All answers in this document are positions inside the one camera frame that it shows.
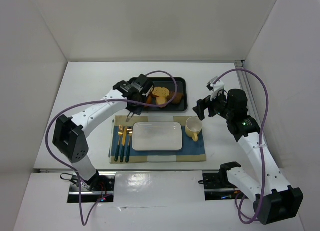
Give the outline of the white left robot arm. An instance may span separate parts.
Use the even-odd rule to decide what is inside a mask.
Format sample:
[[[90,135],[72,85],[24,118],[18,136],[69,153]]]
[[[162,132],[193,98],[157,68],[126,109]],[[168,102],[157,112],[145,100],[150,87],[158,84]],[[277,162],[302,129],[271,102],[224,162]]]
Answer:
[[[98,103],[86,110],[71,117],[64,114],[58,117],[52,142],[91,189],[102,183],[103,179],[88,157],[87,138],[99,125],[119,111],[128,110],[134,115],[140,115],[153,87],[153,81],[141,74],[133,81],[118,82]]]

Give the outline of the orange frosted round bread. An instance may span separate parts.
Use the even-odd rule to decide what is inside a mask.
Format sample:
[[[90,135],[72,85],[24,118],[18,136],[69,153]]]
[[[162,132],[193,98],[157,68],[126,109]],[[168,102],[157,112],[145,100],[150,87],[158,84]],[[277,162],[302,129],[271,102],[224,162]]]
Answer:
[[[152,96],[152,92],[150,92],[150,94],[148,95],[148,98],[146,100],[146,104],[152,104],[153,102],[153,96]]]

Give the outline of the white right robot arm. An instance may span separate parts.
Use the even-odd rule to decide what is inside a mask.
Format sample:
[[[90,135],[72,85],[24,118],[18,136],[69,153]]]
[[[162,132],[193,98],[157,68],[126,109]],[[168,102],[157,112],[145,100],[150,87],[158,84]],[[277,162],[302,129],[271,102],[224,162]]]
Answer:
[[[193,108],[200,120],[208,110],[210,118],[218,115],[226,120],[229,132],[244,150],[259,178],[255,181],[238,162],[220,166],[217,182],[236,187],[253,203],[256,220],[263,225],[296,217],[304,195],[284,177],[273,159],[257,121],[249,115],[248,98],[240,89],[219,91],[216,97],[199,99]]]

